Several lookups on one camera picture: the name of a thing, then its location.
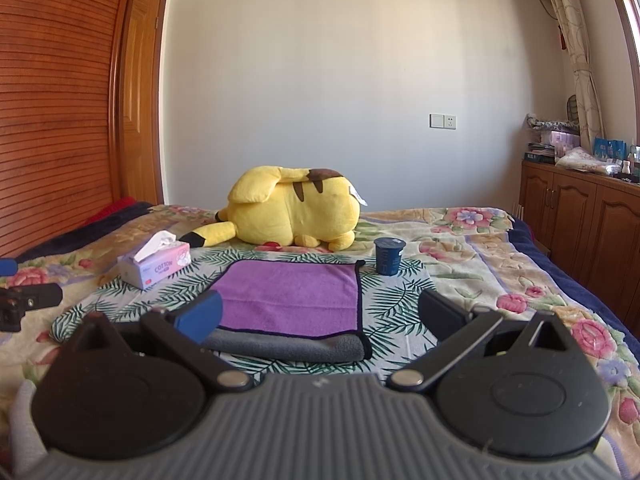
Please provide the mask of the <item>patterned beige curtain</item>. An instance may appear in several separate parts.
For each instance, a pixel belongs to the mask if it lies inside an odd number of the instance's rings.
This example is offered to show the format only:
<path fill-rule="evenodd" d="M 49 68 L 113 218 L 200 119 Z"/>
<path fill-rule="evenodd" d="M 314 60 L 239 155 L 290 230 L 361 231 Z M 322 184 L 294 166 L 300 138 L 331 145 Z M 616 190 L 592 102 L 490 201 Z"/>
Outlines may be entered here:
<path fill-rule="evenodd" d="M 565 40 L 573 73 L 580 144 L 589 153 L 604 133 L 600 101 L 590 63 L 590 43 L 580 0 L 550 0 Z"/>

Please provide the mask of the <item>wooden slatted wardrobe door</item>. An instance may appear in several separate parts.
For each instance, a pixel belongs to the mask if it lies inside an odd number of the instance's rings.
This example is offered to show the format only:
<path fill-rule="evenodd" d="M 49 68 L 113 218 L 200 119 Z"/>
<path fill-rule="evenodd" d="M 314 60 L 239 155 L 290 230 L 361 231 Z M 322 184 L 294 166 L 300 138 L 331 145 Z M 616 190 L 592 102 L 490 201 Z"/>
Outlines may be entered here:
<path fill-rule="evenodd" d="M 1 0 L 1 253 L 77 228 L 120 196 L 131 0 Z"/>

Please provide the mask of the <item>wooden room door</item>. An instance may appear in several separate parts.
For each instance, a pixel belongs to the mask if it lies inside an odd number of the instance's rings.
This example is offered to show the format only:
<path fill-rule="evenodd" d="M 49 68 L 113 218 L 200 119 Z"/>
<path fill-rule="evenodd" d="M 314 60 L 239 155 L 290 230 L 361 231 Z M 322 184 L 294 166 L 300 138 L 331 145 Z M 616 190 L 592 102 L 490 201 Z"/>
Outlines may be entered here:
<path fill-rule="evenodd" d="M 122 73 L 122 194 L 163 203 L 160 171 L 160 48 L 166 0 L 132 0 Z"/>

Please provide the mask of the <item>floral bed blanket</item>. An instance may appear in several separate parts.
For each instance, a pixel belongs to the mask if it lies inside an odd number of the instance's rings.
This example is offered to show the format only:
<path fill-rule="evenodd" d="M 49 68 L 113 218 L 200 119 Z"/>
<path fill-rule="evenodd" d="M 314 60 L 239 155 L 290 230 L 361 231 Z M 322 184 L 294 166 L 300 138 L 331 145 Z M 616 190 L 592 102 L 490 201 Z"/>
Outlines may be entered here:
<path fill-rule="evenodd" d="M 372 358 L 344 364 L 283 362 L 232 356 L 231 363 L 255 378 L 280 374 L 390 374 L 434 347 L 435 337 L 420 323 L 418 299 L 427 288 L 461 307 L 490 307 L 524 320 L 553 311 L 575 336 L 603 380 L 613 415 L 599 448 L 602 460 L 626 479 L 639 474 L 639 344 L 622 322 L 535 246 L 528 227 L 495 208 L 434 208 L 378 212 L 363 216 L 351 248 L 332 254 L 323 248 L 256 248 L 237 240 L 194 252 L 192 264 L 148 292 L 124 284 L 119 255 L 160 230 L 183 234 L 211 222 L 205 209 L 156 206 L 77 249 L 41 249 L 21 258 L 10 285 L 55 282 L 60 306 L 32 312 L 16 334 L 1 337 L 1 405 L 9 408 L 25 380 L 39 382 L 58 355 L 61 342 L 89 312 L 133 321 L 153 306 L 178 307 L 241 259 L 291 262 L 361 260 L 363 330 Z M 406 242 L 399 272 L 375 269 L 374 241 Z"/>

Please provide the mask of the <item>clutter pile on cabinet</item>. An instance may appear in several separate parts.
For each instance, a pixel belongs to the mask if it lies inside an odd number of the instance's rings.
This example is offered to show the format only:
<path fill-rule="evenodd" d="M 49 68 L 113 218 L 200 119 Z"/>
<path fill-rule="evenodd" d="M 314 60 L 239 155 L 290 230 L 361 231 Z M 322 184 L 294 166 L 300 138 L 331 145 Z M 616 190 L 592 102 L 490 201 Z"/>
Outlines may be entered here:
<path fill-rule="evenodd" d="M 639 183 L 638 146 L 597 138 L 588 152 L 582 147 L 574 94 L 567 100 L 566 114 L 565 120 L 542 120 L 533 114 L 526 116 L 526 126 L 534 140 L 527 145 L 525 160 Z"/>

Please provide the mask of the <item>grey towel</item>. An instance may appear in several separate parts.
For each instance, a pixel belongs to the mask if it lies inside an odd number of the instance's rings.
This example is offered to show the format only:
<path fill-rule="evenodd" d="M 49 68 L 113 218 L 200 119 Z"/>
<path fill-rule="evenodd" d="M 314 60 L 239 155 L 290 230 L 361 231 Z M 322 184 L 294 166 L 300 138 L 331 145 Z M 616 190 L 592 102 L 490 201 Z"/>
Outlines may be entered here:
<path fill-rule="evenodd" d="M 235 356 L 254 356 L 270 360 L 348 363 L 372 358 L 369 339 L 362 333 L 334 334 L 304 338 L 233 330 L 214 330 L 203 342 L 206 348 Z"/>

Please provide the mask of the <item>purple towel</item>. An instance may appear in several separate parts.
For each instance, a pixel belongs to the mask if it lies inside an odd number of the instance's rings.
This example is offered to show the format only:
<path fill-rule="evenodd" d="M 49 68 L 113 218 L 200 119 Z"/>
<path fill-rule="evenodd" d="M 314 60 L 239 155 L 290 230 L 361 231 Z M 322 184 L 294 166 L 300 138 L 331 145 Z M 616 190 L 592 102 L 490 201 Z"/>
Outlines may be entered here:
<path fill-rule="evenodd" d="M 221 326 L 310 339 L 362 330 L 363 262 L 241 260 L 212 285 L 222 299 Z"/>

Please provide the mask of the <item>wooden cabinet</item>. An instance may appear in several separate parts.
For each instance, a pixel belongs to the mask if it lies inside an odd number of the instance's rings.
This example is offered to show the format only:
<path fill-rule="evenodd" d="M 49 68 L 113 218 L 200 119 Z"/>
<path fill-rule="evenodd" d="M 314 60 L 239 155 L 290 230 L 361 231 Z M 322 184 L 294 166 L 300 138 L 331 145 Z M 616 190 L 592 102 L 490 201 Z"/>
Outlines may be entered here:
<path fill-rule="evenodd" d="M 621 320 L 639 307 L 639 188 L 522 162 L 520 205 L 551 261 Z"/>

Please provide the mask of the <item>yellow pikachu plush toy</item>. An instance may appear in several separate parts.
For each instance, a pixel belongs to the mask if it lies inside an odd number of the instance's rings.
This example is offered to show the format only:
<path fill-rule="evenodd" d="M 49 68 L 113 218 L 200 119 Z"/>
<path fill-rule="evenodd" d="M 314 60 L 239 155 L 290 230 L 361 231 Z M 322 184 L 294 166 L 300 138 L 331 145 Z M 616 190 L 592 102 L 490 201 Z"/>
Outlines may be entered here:
<path fill-rule="evenodd" d="M 352 246 L 365 206 L 355 185 L 335 170 L 259 166 L 235 182 L 214 223 L 180 240 L 212 247 L 237 238 L 256 246 L 326 245 L 341 252 Z"/>

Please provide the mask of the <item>dark blue cup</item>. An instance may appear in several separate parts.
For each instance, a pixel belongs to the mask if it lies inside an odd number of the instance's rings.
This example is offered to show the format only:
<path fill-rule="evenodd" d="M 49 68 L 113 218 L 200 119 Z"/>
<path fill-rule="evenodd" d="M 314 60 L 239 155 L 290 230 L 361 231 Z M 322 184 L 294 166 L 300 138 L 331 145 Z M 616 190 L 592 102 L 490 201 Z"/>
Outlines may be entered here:
<path fill-rule="evenodd" d="M 375 269 L 378 274 L 393 276 L 399 272 L 406 242 L 397 237 L 379 237 L 374 241 Z"/>

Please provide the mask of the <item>white wall switch socket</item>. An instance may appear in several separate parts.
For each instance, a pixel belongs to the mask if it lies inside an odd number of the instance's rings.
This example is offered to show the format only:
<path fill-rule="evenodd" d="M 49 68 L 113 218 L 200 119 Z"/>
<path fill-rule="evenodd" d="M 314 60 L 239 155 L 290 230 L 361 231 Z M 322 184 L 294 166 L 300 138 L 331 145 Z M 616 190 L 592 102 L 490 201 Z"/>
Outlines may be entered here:
<path fill-rule="evenodd" d="M 430 127 L 433 129 L 456 130 L 457 117 L 454 115 L 446 114 L 431 114 Z"/>

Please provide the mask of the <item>white pink tissue box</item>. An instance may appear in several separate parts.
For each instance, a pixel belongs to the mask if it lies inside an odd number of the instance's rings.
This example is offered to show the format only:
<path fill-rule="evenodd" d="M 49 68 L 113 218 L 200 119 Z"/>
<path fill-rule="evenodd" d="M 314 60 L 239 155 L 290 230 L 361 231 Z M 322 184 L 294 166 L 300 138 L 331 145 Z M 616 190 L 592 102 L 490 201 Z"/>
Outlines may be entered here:
<path fill-rule="evenodd" d="M 180 242 L 171 232 L 158 231 L 140 247 L 120 256 L 117 269 L 125 283 L 147 290 L 191 262 L 188 243 Z"/>

